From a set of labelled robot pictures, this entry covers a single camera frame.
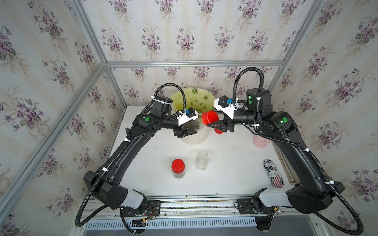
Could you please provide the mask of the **glass tea jar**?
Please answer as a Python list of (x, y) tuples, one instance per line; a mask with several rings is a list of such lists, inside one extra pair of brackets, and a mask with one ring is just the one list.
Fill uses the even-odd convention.
[(208, 153), (201, 151), (196, 157), (196, 167), (199, 170), (205, 170), (208, 167), (209, 155)]

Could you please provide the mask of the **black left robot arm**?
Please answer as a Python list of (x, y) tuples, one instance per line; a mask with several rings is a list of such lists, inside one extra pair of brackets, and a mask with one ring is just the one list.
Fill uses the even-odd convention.
[(184, 127), (184, 124), (195, 121), (198, 113), (193, 108), (183, 108), (172, 114), (172, 99), (159, 96), (160, 90), (166, 87), (175, 87), (181, 95), (183, 89), (175, 83), (166, 83), (157, 88), (152, 100), (138, 114), (131, 128), (126, 128), (126, 137), (97, 171), (88, 171), (84, 182), (88, 188), (78, 213), (75, 226), (82, 227), (95, 215), (106, 208), (130, 208), (143, 214), (147, 208), (147, 197), (139, 191), (128, 190), (121, 186), (121, 180), (143, 146), (161, 129), (172, 129), (175, 137), (181, 139), (196, 134), (193, 129)]

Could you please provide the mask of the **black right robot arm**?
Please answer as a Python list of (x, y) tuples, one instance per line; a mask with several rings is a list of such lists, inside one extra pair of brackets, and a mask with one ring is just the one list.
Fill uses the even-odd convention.
[[(259, 85), (246, 92), (243, 106), (239, 106), (236, 97), (239, 80), (249, 72), (259, 76)], [(244, 125), (251, 133), (272, 141), (284, 154), (295, 173), (299, 183), (288, 190), (285, 195), (292, 208), (302, 214), (314, 214), (321, 220), (345, 234), (359, 236), (364, 232), (363, 223), (358, 213), (341, 195), (344, 186), (335, 182), (322, 167), (315, 154), (307, 147), (302, 139), (296, 122), (287, 112), (274, 112), (270, 91), (264, 89), (264, 73), (257, 67), (243, 69), (234, 81), (232, 98), (219, 97), (214, 102), (217, 112), (224, 115), (223, 120), (208, 124), (215, 130), (234, 132), (237, 124)], [(355, 229), (341, 227), (321, 214), (336, 197), (349, 211), (356, 223)]]

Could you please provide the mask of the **white plastic trash bin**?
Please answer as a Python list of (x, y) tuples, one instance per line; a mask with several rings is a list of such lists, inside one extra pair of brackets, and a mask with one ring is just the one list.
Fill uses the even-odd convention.
[(210, 128), (203, 127), (196, 134), (184, 137), (181, 139), (181, 141), (183, 141), (184, 143), (188, 145), (198, 145), (198, 144), (203, 143), (207, 139), (209, 133), (210, 133)]

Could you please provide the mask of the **green avocado print bag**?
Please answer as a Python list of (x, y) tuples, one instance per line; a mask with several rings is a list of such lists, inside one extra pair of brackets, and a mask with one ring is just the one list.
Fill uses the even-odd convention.
[[(212, 93), (201, 88), (184, 88), (183, 92), (186, 98), (186, 108), (193, 107), (199, 113), (204, 113), (212, 110), (215, 97)], [(170, 95), (170, 98), (173, 100), (172, 108), (173, 110), (179, 111), (183, 109), (184, 100), (180, 91), (175, 92)]]

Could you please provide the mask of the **pink pen holder cup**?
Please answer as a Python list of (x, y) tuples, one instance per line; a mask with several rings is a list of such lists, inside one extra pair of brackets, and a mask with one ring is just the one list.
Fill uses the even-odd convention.
[(257, 147), (257, 148), (265, 148), (268, 144), (270, 144), (270, 140), (269, 139), (266, 139), (266, 138), (263, 138), (259, 135), (255, 135), (253, 137), (253, 144)]

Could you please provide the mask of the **printed paper scrap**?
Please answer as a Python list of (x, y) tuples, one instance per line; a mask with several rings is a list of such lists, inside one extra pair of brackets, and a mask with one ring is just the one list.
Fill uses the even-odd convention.
[(274, 162), (270, 159), (263, 160), (263, 166), (270, 179), (271, 184), (276, 188), (282, 188), (284, 186), (284, 180), (279, 174)]

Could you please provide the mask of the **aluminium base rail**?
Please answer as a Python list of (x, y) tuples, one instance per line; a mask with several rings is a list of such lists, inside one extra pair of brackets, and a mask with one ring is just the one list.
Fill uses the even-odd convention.
[(289, 229), (301, 226), (316, 236), (330, 236), (329, 227), (313, 214), (304, 215), (290, 207), (268, 207), (253, 195), (183, 195), (149, 196), (145, 211), (131, 208), (104, 209), (71, 235), (83, 236), (90, 231), (126, 230), (144, 236), (147, 230), (215, 229), (251, 227), (259, 235), (272, 234), (284, 217), (295, 216), (305, 223), (289, 223)]

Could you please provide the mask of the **aluminium frame bars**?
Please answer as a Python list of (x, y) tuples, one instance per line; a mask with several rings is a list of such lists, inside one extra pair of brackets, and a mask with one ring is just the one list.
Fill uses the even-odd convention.
[(247, 32), (271, 24), (277, 43), (289, 28), (302, 32), (321, 1), (257, 1), (256, 17), (242, 9), (251, 1), (1, 1), (1, 215), (24, 192), (24, 175), (39, 147), (66, 113), (82, 104), (87, 83), (105, 74), (118, 101), (112, 68), (225, 67), (250, 62), (282, 66), (296, 48), (262, 56), (242, 54)]

